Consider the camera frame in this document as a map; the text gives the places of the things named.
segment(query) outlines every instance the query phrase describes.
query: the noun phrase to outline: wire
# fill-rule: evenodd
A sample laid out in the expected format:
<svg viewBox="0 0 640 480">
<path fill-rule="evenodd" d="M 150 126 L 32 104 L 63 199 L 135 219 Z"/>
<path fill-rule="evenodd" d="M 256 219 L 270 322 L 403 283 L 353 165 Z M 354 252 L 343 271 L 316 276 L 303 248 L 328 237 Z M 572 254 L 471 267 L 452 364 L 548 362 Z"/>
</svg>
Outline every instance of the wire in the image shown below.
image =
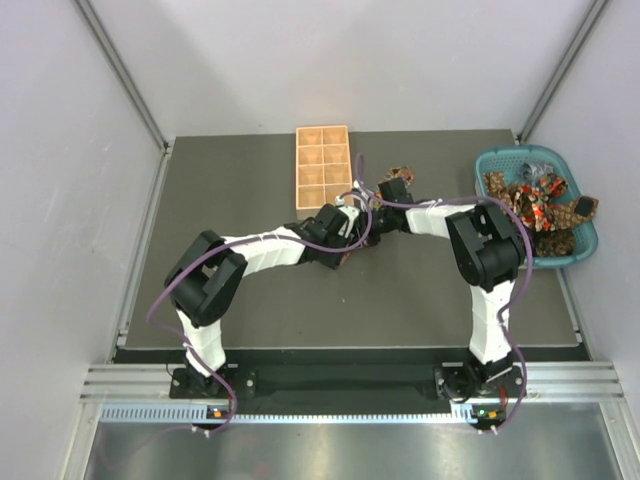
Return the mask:
<svg viewBox="0 0 640 480">
<path fill-rule="evenodd" d="M 305 247 L 313 248 L 315 250 L 319 250 L 325 253 L 347 253 L 352 250 L 356 250 L 360 248 L 364 244 L 367 236 L 369 235 L 369 232 L 371 231 L 371 226 L 373 225 L 373 213 L 371 211 L 371 207 L 369 206 L 369 202 L 367 202 L 367 200 L 358 192 L 353 192 L 353 191 L 345 192 L 342 195 L 340 195 L 340 198 L 344 198 L 347 196 L 352 196 L 360 200 L 362 204 L 362 208 L 364 208 L 365 212 L 367 213 L 367 226 L 364 229 L 362 236 L 353 245 L 350 245 L 344 248 L 329 248 L 329 247 L 324 247 L 322 245 L 316 245 L 315 243 L 308 242 L 298 237 L 289 237 L 286 235 L 276 235 L 276 234 L 257 235 L 255 237 L 243 238 L 240 240 L 236 240 L 234 242 L 225 243 L 205 253 L 200 258 L 196 259 L 191 265 L 185 268 L 184 271 L 182 271 L 179 275 L 177 275 L 176 278 L 174 278 L 173 281 L 162 291 L 162 293 L 160 293 L 156 301 L 153 302 L 153 304 L 151 305 L 151 308 L 147 312 L 147 318 L 146 318 L 147 324 L 151 325 L 152 327 L 161 328 L 162 330 L 173 333 L 174 335 L 179 337 L 183 341 L 183 344 L 187 348 L 187 350 L 189 350 L 189 352 L 191 352 L 193 357 L 196 359 L 196 361 L 200 363 L 200 365 L 202 365 L 202 367 L 209 374 L 211 374 L 211 376 L 218 383 L 220 383 L 220 385 L 222 385 L 224 389 L 227 391 L 227 393 L 229 394 L 231 408 L 227 415 L 227 418 L 225 419 L 224 423 L 218 425 L 212 430 L 208 430 L 211 434 L 217 434 L 225 430 L 226 428 L 228 428 L 231 420 L 233 419 L 233 417 L 235 416 L 238 410 L 238 398 L 236 397 L 236 394 L 233 391 L 233 388 L 231 388 L 231 385 L 229 385 L 227 381 L 224 378 L 222 378 L 222 376 L 220 376 L 215 370 L 209 367 L 209 365 L 206 364 L 206 362 L 202 359 L 202 357 L 200 357 L 200 355 L 198 355 L 198 353 L 192 348 L 189 342 L 189 339 L 181 330 L 175 327 L 172 327 L 170 325 L 163 325 L 163 324 L 157 323 L 153 320 L 156 312 L 158 311 L 158 308 L 160 307 L 162 302 L 164 302 L 169 297 L 171 292 L 180 284 L 180 282 L 182 282 L 191 272 L 193 272 L 196 268 L 198 268 L 200 265 L 202 265 L 211 257 L 214 257 L 218 255 L 220 252 L 223 252 L 229 248 L 237 247 L 240 245 L 248 245 L 250 243 L 255 243 L 255 242 L 263 242 L 265 240 L 287 240 L 287 241 L 302 244 Z M 165 365 L 165 369 L 167 370 L 167 373 L 169 373 L 168 365 Z M 137 452 L 142 450 L 144 447 L 146 447 L 151 442 L 161 437 L 165 433 L 173 432 L 176 430 L 188 430 L 188 429 L 192 429 L 192 426 L 174 425 L 174 426 L 165 428 L 164 430 L 161 430 L 155 435 L 149 437 L 147 440 L 136 445 L 133 448 L 133 450 L 129 453 L 129 455 L 127 455 L 124 459 L 121 459 L 116 463 L 112 463 L 106 458 L 106 455 L 104 452 L 104 441 L 103 441 L 103 438 L 101 437 L 99 439 L 100 444 L 98 446 L 100 460 L 102 461 L 102 464 L 105 466 L 105 468 L 107 468 L 108 470 L 113 470 L 125 464 L 133 455 L 135 455 Z"/>
<path fill-rule="evenodd" d="M 363 177 L 362 170 L 364 168 L 364 155 L 362 153 L 358 153 L 358 155 L 356 155 L 355 167 L 356 167 L 355 175 L 356 175 L 357 186 L 363 192 L 365 192 L 369 197 L 374 197 L 375 196 L 374 192 L 369 190 L 365 186 L 364 181 L 362 180 L 362 177 Z M 516 356 L 518 357 L 518 360 L 520 361 L 520 365 L 522 369 L 522 385 L 520 387 L 520 392 L 518 394 L 518 398 L 516 399 L 516 403 L 513 406 L 513 409 L 511 409 L 511 412 L 509 413 L 505 421 L 496 429 L 496 433 L 502 431 L 507 425 L 509 425 L 513 421 L 515 414 L 520 410 L 520 406 L 522 405 L 522 400 L 524 399 L 527 392 L 528 375 L 527 375 L 526 361 L 525 361 L 524 355 L 522 354 L 522 351 L 520 350 L 520 347 L 518 347 L 518 345 L 514 342 L 513 338 L 511 337 L 511 334 L 507 330 L 507 327 L 505 325 L 505 320 L 504 320 L 504 313 L 509 308 L 511 308 L 512 305 L 520 301 L 520 299 L 522 298 L 526 290 L 529 288 L 529 283 L 531 282 L 531 275 L 533 273 L 533 248 L 531 246 L 531 239 L 527 234 L 526 227 L 524 226 L 522 221 L 518 218 L 518 216 L 513 212 L 513 210 L 509 208 L 507 204 L 505 204 L 504 202 L 501 202 L 497 198 L 487 197 L 482 195 L 473 195 L 469 197 L 456 198 L 454 200 L 444 200 L 444 201 L 433 200 L 430 202 L 420 203 L 417 205 L 408 204 L 408 203 L 389 202 L 387 200 L 383 200 L 377 197 L 375 198 L 375 200 L 377 202 L 382 203 L 383 205 L 388 205 L 396 208 L 404 208 L 404 209 L 431 208 L 433 207 L 434 203 L 439 203 L 441 205 L 460 205 L 460 204 L 466 204 L 466 203 L 475 203 L 478 201 L 491 202 L 498 205 L 500 208 L 502 208 L 502 210 L 504 210 L 505 213 L 509 215 L 509 217 L 515 224 L 516 228 L 518 229 L 520 236 L 522 237 L 522 242 L 524 243 L 524 250 L 525 250 L 526 260 L 527 260 L 527 270 L 524 276 L 524 282 L 522 283 L 522 286 L 520 287 L 520 289 L 517 291 L 517 293 L 514 296 L 511 297 L 511 299 L 505 305 L 502 306 L 500 310 L 498 310 L 498 322 L 500 323 L 500 329 L 502 330 L 504 338 L 507 340 L 507 343 L 509 344 L 511 349 L 514 351 Z"/>
<path fill-rule="evenodd" d="M 368 190 L 364 184 L 364 182 L 362 181 L 362 168 L 364 167 L 364 156 L 359 153 L 356 156 L 356 181 L 358 182 L 358 187 L 360 189 L 362 189 L 362 191 L 364 191 L 369 197 L 374 198 L 375 194 L 371 191 Z M 285 235 L 276 235 L 276 234 L 266 234 L 266 235 L 259 235 L 259 236 L 255 236 L 255 237 L 249 237 L 249 238 L 243 238 L 243 239 L 239 239 L 236 240 L 234 242 L 229 242 L 229 243 L 225 243 L 219 247 L 216 247 L 212 250 L 210 250 L 209 252 L 205 253 L 204 255 L 202 255 L 201 257 L 199 257 L 198 259 L 196 259 L 191 265 L 189 265 L 187 268 L 185 268 L 179 275 L 177 275 L 173 281 L 171 281 L 171 283 L 162 291 L 162 293 L 160 293 L 160 295 L 158 296 L 158 298 L 153 302 L 153 304 L 151 305 L 151 308 L 149 309 L 149 311 L 147 312 L 147 316 L 146 316 L 146 322 L 148 325 L 155 327 L 155 328 L 160 328 L 162 330 L 165 330 L 169 333 L 173 333 L 174 335 L 176 335 L 178 338 L 180 338 L 183 341 L 184 346 L 187 348 L 187 350 L 192 354 L 193 358 L 195 358 L 195 360 L 200 363 L 200 365 L 218 382 L 220 383 L 220 385 L 222 385 L 222 387 L 228 392 L 229 394 L 229 398 L 231 399 L 231 409 L 229 414 L 227 415 L 227 418 L 225 420 L 224 423 L 220 424 L 217 428 L 215 428 L 214 430 L 212 430 L 211 432 L 216 434 L 219 433 L 223 430 L 225 430 L 226 428 L 228 428 L 229 424 L 231 423 L 231 420 L 233 419 L 233 417 L 235 416 L 237 409 L 238 409 L 238 399 L 236 397 L 235 392 L 233 391 L 233 388 L 231 388 L 231 385 L 229 385 L 226 380 L 224 378 L 222 378 L 222 376 L 220 376 L 215 370 L 213 370 L 209 365 L 206 364 L 206 362 L 200 357 L 200 355 L 198 355 L 198 353 L 192 348 L 189 339 L 187 338 L 187 336 L 179 329 L 172 327 L 170 325 L 164 325 L 164 324 L 160 324 L 154 321 L 154 316 L 156 314 L 156 312 L 158 311 L 158 309 L 160 308 L 160 305 L 162 304 L 162 302 L 164 302 L 169 295 L 171 294 L 171 292 L 180 284 L 180 282 L 182 282 L 189 274 L 191 274 L 191 272 L 193 272 L 196 268 L 198 268 L 200 265 L 202 265 L 204 262 L 206 262 L 208 259 L 214 257 L 215 255 L 218 255 L 219 253 L 229 249 L 229 248 L 233 248 L 233 247 L 237 247 L 240 245 L 248 245 L 251 243 L 255 243 L 255 242 L 262 242 L 264 240 L 287 240 L 287 241 L 291 241 L 291 242 L 295 242 L 295 243 L 299 243 L 304 245 L 305 247 L 309 247 L 309 248 L 313 248 L 316 250 L 319 250 L 321 252 L 325 252 L 325 253 L 347 253 L 353 250 L 356 250 L 358 248 L 360 248 L 363 244 L 365 244 L 367 237 L 369 236 L 369 232 L 371 231 L 371 227 L 373 225 L 373 214 L 371 211 L 371 207 L 369 205 L 369 199 L 363 197 L 362 195 L 360 195 L 357 192 L 345 192 L 343 193 L 340 198 L 344 198 L 345 196 L 353 196 L 355 198 L 357 198 L 358 200 L 360 200 L 363 208 L 365 209 L 366 213 L 367 213 L 367 226 L 362 234 L 362 236 L 358 239 L 357 242 L 355 242 L 353 245 L 350 245 L 348 247 L 344 247 L 344 248 L 328 248 L 328 247 L 324 247 L 321 245 L 316 245 L 314 243 L 308 242 L 306 240 L 303 240 L 301 238 L 297 238 L 297 237 L 289 237 L 289 236 L 285 236 Z M 492 197 L 483 197 L 483 196 L 472 196 L 472 197 L 464 197 L 464 198 L 459 198 L 459 199 L 455 199 L 455 200 L 447 200 L 444 202 L 440 202 L 440 201 L 432 201 L 432 202 L 426 202 L 426 203 L 421 203 L 421 204 L 402 204 L 402 203 L 394 203 L 394 202 L 388 202 L 386 200 L 383 200 L 381 198 L 375 197 L 375 200 L 381 204 L 384 205 L 388 205 L 388 206 L 392 206 L 392 207 L 396 207 L 396 208 L 431 208 L 434 206 L 434 202 L 435 203 L 442 203 L 443 205 L 445 204 L 449 204 L 449 205 L 456 205 L 456 204 L 465 204 L 465 203 L 471 203 L 471 202 L 477 202 L 477 201 L 489 201 L 489 202 L 493 202 L 495 204 L 497 204 L 498 206 L 500 206 L 503 210 L 505 210 L 507 212 L 507 214 L 509 214 L 509 216 L 514 220 L 514 223 L 516 224 L 516 227 L 520 230 L 520 233 L 522 235 L 522 239 L 524 241 L 525 244 L 525 251 L 527 254 L 527 272 L 525 275 L 525 281 L 522 284 L 522 287 L 520 287 L 520 290 L 518 290 L 518 293 L 511 298 L 511 300 L 504 305 L 499 311 L 498 311 L 498 320 L 500 322 L 500 326 L 502 328 L 502 331 L 504 333 L 505 338 L 507 339 L 507 342 L 509 343 L 509 345 L 511 346 L 511 348 L 514 350 L 514 352 L 516 353 L 516 355 L 518 356 L 521 364 L 522 364 L 522 388 L 520 390 L 520 395 L 518 396 L 518 400 L 516 401 L 516 404 L 514 406 L 514 408 L 511 410 L 511 413 L 507 416 L 507 418 L 505 419 L 505 421 L 502 423 L 502 425 L 500 427 L 498 427 L 498 430 L 501 430 L 502 428 L 506 427 L 506 425 L 508 425 L 513 416 L 515 415 L 515 413 L 518 411 L 520 404 L 522 403 L 522 399 L 524 398 L 525 392 L 526 392 L 526 385 L 527 385 L 527 371 L 526 371 L 526 365 L 525 365 L 525 359 L 524 356 L 522 355 L 522 352 L 520 351 L 520 349 L 518 348 L 518 346 L 513 342 L 511 336 L 509 335 L 509 332 L 507 331 L 505 324 L 504 324 L 504 319 L 503 319 L 503 314 L 504 312 L 514 303 L 516 303 L 524 294 L 524 292 L 526 291 L 529 282 L 531 280 L 531 273 L 532 273 L 532 265 L 533 265 L 533 253 L 532 253 L 532 248 L 531 248 L 531 243 L 529 240 L 528 235 L 526 234 L 526 230 L 524 225 L 522 225 L 522 222 L 520 221 L 520 219 L 511 211 L 511 209 L 505 205 L 504 203 L 500 202 L 499 200 L 492 198 Z M 146 447 L 148 444 L 150 444 L 151 442 L 153 442 L 155 439 L 159 438 L 160 436 L 164 435 L 165 433 L 168 432 L 172 432 L 172 431 L 176 431 L 176 430 L 187 430 L 187 429 L 191 429 L 191 426 L 185 426 L 185 425 L 174 425 L 171 427 L 168 427 L 158 433 L 156 433 L 155 435 L 151 436 L 150 438 L 148 438 L 147 440 L 141 442 L 140 444 L 136 445 L 134 447 L 134 449 L 131 451 L 131 453 L 125 457 L 124 459 L 121 459 L 119 462 L 117 463 L 111 463 L 107 460 L 106 456 L 104 455 L 104 442 L 102 441 L 102 438 L 100 439 L 100 445 L 99 445 L 99 455 L 100 458 L 102 460 L 103 465 L 107 468 L 107 469 L 115 469 L 121 465 L 123 465 L 124 463 L 126 463 L 133 455 L 135 455 L 137 452 L 139 452 L 140 450 L 142 450 L 144 447 Z"/>
<path fill-rule="evenodd" d="M 173 380 L 173 375 L 171 374 L 171 372 L 169 371 L 169 360 L 171 359 L 171 354 L 173 352 L 169 352 L 167 353 L 167 361 L 164 364 L 164 369 L 166 370 L 167 374 L 169 375 L 169 378 L 171 378 L 171 380 Z"/>
</svg>

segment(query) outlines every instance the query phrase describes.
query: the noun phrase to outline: white wall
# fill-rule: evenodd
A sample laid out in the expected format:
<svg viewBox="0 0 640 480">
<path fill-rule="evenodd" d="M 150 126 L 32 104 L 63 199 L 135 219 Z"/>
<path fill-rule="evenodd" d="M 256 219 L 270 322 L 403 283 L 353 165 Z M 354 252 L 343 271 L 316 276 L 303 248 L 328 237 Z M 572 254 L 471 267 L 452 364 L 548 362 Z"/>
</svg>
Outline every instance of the white wall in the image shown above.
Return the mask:
<svg viewBox="0 0 640 480">
<path fill-rule="evenodd" d="M 93 0 L 164 134 L 513 128 L 591 0 Z"/>
<path fill-rule="evenodd" d="M 54 478 L 159 151 L 70 1 L 0 6 L 0 477 Z"/>
<path fill-rule="evenodd" d="M 640 425 L 640 3 L 611 2 L 534 132 L 601 200 L 599 249 L 571 267 L 591 347 L 614 361 Z"/>
</svg>

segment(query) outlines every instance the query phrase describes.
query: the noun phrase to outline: teal basket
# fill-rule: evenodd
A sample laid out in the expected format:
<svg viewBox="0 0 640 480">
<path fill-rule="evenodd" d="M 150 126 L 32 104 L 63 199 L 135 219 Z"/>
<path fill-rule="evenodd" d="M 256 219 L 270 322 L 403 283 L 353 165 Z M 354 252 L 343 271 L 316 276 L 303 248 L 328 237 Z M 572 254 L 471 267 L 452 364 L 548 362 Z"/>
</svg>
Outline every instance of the teal basket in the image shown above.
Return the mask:
<svg viewBox="0 0 640 480">
<path fill-rule="evenodd" d="M 482 195 L 487 195 L 487 188 L 482 179 L 484 173 L 504 172 L 507 185 L 517 179 L 517 173 L 523 163 L 550 163 L 555 173 L 564 177 L 569 183 L 567 193 L 557 202 L 570 202 L 580 196 L 580 190 L 571 171 L 563 158 L 553 150 L 538 145 L 520 147 L 495 147 L 483 152 L 476 160 L 476 179 Z M 581 262 L 593 255 L 598 247 L 598 234 L 593 222 L 586 222 L 573 229 L 576 240 L 575 252 L 566 257 L 534 257 L 533 268 L 563 268 Z"/>
</svg>

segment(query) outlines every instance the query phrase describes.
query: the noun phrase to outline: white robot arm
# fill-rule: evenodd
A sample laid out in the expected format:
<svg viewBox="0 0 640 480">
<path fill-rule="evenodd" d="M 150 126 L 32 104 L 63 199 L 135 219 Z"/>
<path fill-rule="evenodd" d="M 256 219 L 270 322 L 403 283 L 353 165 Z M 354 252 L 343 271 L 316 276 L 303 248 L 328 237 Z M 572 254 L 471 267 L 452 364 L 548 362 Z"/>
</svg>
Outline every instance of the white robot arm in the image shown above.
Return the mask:
<svg viewBox="0 0 640 480">
<path fill-rule="evenodd" d="M 379 187 L 387 202 L 415 203 L 399 178 Z M 214 256 L 203 266 L 213 269 L 210 276 L 202 268 L 193 271 L 171 293 L 191 348 L 211 369 L 224 365 L 220 323 L 244 276 L 275 266 L 313 261 L 336 269 L 342 262 L 344 254 L 319 252 L 279 237 L 343 248 L 358 240 L 354 232 L 364 230 L 366 218 L 358 208 L 327 204 L 314 218 L 266 232 L 259 236 L 268 235 L 268 239 L 234 246 Z M 486 384 L 510 371 L 511 346 L 497 312 L 510 299 L 518 266 L 524 260 L 524 249 L 500 209 L 494 205 L 448 206 L 433 202 L 417 203 L 408 210 L 388 205 L 378 207 L 373 212 L 367 244 L 376 245 L 382 234 L 398 230 L 451 241 L 458 269 L 471 288 L 473 333 L 469 351 L 474 384 Z M 242 237 L 219 237 L 211 231 L 203 232 L 169 274 L 165 285 L 207 251 L 237 240 Z M 191 352 L 187 353 L 187 362 L 203 378 L 210 376 Z"/>
</svg>

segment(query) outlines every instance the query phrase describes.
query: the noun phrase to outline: purple cable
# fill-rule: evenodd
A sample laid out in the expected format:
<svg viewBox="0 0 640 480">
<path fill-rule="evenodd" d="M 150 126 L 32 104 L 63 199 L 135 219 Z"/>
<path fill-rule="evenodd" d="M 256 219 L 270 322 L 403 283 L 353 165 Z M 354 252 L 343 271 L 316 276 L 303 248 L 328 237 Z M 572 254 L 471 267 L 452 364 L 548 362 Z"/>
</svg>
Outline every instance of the purple cable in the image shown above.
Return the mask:
<svg viewBox="0 0 640 480">
<path fill-rule="evenodd" d="M 362 169 L 364 167 L 364 155 L 362 153 L 358 153 L 358 155 L 356 155 L 355 163 L 356 163 L 355 174 L 356 174 L 356 181 L 358 182 L 358 187 L 362 189 L 371 198 L 374 198 L 375 193 L 369 190 L 365 186 L 362 180 L 362 177 L 363 177 Z M 509 208 L 507 204 L 505 204 L 504 202 L 501 202 L 497 198 L 487 197 L 482 195 L 472 195 L 468 197 L 456 198 L 453 200 L 445 200 L 442 202 L 434 200 L 431 202 L 426 202 L 426 203 L 417 204 L 417 205 L 409 204 L 409 203 L 389 202 L 387 200 L 383 200 L 378 197 L 375 197 L 375 201 L 390 207 L 404 208 L 404 209 L 429 208 L 429 207 L 433 207 L 434 204 L 459 205 L 459 204 L 466 204 L 466 203 L 476 203 L 478 201 L 487 201 L 487 202 L 491 202 L 498 205 L 502 210 L 504 210 L 507 213 L 507 215 L 509 215 L 511 220 L 513 220 L 513 223 L 515 224 L 518 231 L 520 232 L 520 236 L 522 237 L 522 243 L 524 244 L 525 254 L 527 258 L 527 270 L 524 276 L 524 282 L 522 283 L 522 286 L 520 287 L 520 289 L 518 289 L 518 292 L 513 297 L 511 297 L 511 299 L 500 310 L 498 310 L 498 321 L 500 322 L 500 328 L 502 329 L 502 333 L 504 334 L 504 337 L 506 338 L 507 343 L 509 344 L 511 349 L 515 352 L 516 356 L 518 357 L 518 360 L 520 360 L 520 364 L 522 365 L 522 386 L 520 388 L 518 398 L 516 399 L 516 403 L 511 409 L 511 412 L 509 413 L 505 421 L 495 430 L 496 433 L 502 431 L 502 429 L 504 429 L 507 425 L 509 425 L 513 421 L 513 417 L 518 412 L 518 410 L 520 410 L 520 405 L 522 404 L 522 400 L 524 399 L 527 392 L 528 375 L 527 375 L 527 366 L 524 359 L 524 355 L 522 354 L 520 347 L 518 347 L 518 345 L 514 342 L 513 338 L 511 337 L 511 334 L 509 333 L 509 331 L 507 330 L 507 327 L 505 327 L 505 324 L 504 324 L 504 312 L 506 312 L 509 308 L 511 308 L 512 305 L 520 301 L 520 299 L 526 292 L 527 288 L 529 288 L 529 283 L 531 282 L 531 275 L 533 273 L 533 247 L 531 245 L 531 239 L 529 238 L 526 227 L 524 226 L 522 221 L 518 218 L 518 216 L 513 212 L 513 210 Z"/>
<path fill-rule="evenodd" d="M 346 196 L 356 197 L 358 200 L 360 200 L 363 208 L 367 212 L 367 226 L 364 229 L 364 232 L 363 232 L 362 236 L 353 245 L 350 245 L 350 246 L 344 247 L 344 248 L 329 248 L 329 247 L 323 247 L 322 245 L 316 245 L 315 243 L 308 242 L 307 240 L 303 240 L 301 238 L 289 237 L 289 236 L 286 236 L 286 235 L 276 235 L 274 233 L 270 233 L 270 234 L 266 234 L 266 235 L 258 235 L 258 236 L 250 237 L 250 238 L 243 238 L 243 239 L 236 240 L 236 241 L 233 241 L 233 242 L 225 243 L 225 244 L 220 245 L 219 247 L 216 247 L 213 250 L 210 250 L 209 252 L 205 253 L 204 255 L 202 255 L 201 257 L 196 259 L 191 265 L 189 265 L 187 268 L 185 268 L 184 271 L 182 271 L 179 275 L 177 275 L 176 278 L 174 278 L 173 281 L 169 285 L 167 285 L 167 288 L 165 288 L 162 291 L 162 293 L 158 296 L 156 301 L 153 302 L 153 305 L 151 305 L 151 308 L 149 309 L 149 312 L 147 312 L 147 324 L 151 325 L 152 327 L 161 328 L 161 329 L 163 329 L 163 330 L 165 330 L 167 332 L 173 333 L 174 335 L 178 336 L 183 341 L 185 347 L 187 347 L 187 349 L 191 352 L 191 355 L 193 355 L 193 357 L 196 359 L 196 361 L 198 363 L 200 363 L 200 365 L 202 365 L 202 367 L 205 370 L 207 370 L 207 372 L 209 372 L 211 374 L 211 376 L 218 383 L 220 383 L 220 385 L 222 385 L 224 387 L 224 389 L 227 391 L 227 393 L 229 394 L 229 397 L 231 399 L 231 411 L 227 415 L 227 418 L 224 421 L 224 423 L 220 424 L 215 430 L 211 430 L 211 434 L 220 433 L 221 431 L 223 431 L 223 430 L 225 430 L 226 428 L 229 427 L 229 424 L 230 424 L 231 420 L 233 419 L 233 417 L 235 416 L 235 414 L 236 414 L 236 412 L 238 410 L 238 399 L 236 397 L 236 394 L 233 391 L 233 388 L 231 388 L 231 385 L 229 385 L 226 382 L 226 380 L 224 378 L 222 378 L 222 376 L 220 376 L 215 370 L 213 370 L 211 367 L 209 367 L 205 363 L 205 361 L 202 359 L 202 357 L 200 357 L 200 355 L 198 355 L 198 353 L 193 348 L 191 348 L 191 345 L 189 343 L 189 339 L 187 338 L 187 336 L 181 330 L 179 330 L 179 329 L 177 329 L 175 327 L 172 327 L 170 325 L 163 325 L 163 324 L 157 323 L 157 322 L 155 322 L 153 320 L 153 317 L 155 316 L 156 312 L 158 311 L 158 308 L 160 308 L 160 305 L 162 304 L 162 302 L 164 302 L 169 297 L 171 292 L 178 286 L 178 284 L 180 282 L 182 282 L 191 272 L 193 272 L 196 268 L 198 268 L 200 265 L 202 265 L 204 262 L 206 262 L 211 257 L 214 257 L 215 255 L 219 254 L 220 252 L 223 252 L 224 250 L 227 250 L 229 248 L 237 247 L 237 246 L 240 246 L 240 245 L 248 245 L 250 243 L 255 243 L 255 242 L 262 242 L 264 240 L 288 240 L 288 241 L 291 241 L 291 242 L 302 244 L 305 247 L 313 248 L 315 250 L 319 250 L 319 251 L 325 252 L 325 253 L 347 253 L 347 252 L 350 252 L 352 250 L 356 250 L 356 249 L 360 248 L 360 246 L 362 246 L 362 244 L 365 242 L 365 240 L 369 236 L 369 232 L 371 231 L 371 225 L 373 224 L 373 214 L 371 212 L 371 208 L 369 207 L 369 202 L 367 202 L 366 199 L 362 195 L 360 195 L 357 192 L 345 192 L 342 195 L 340 195 L 340 198 L 344 198 Z M 108 470 L 113 470 L 113 469 L 118 468 L 121 465 L 125 464 L 133 455 L 135 455 L 137 452 L 139 452 L 144 447 L 146 447 L 149 443 L 153 442 L 155 439 L 157 439 L 158 437 L 161 437 L 165 433 L 173 432 L 175 430 L 187 430 L 187 429 L 191 429 L 191 428 L 192 428 L 191 426 L 175 425 L 175 426 L 168 427 L 168 428 L 166 428 L 164 430 L 161 430 L 160 432 L 156 433 L 155 435 L 149 437 L 147 440 L 145 440 L 142 443 L 138 444 L 136 447 L 134 447 L 132 452 L 126 458 L 124 458 L 124 459 L 122 459 L 122 460 L 120 460 L 119 462 L 116 462 L 116 463 L 111 463 L 106 458 L 106 455 L 104 453 L 104 442 L 100 441 L 100 445 L 99 445 L 100 460 L 102 461 L 102 463 L 105 466 L 105 468 L 107 468 Z"/>
</svg>

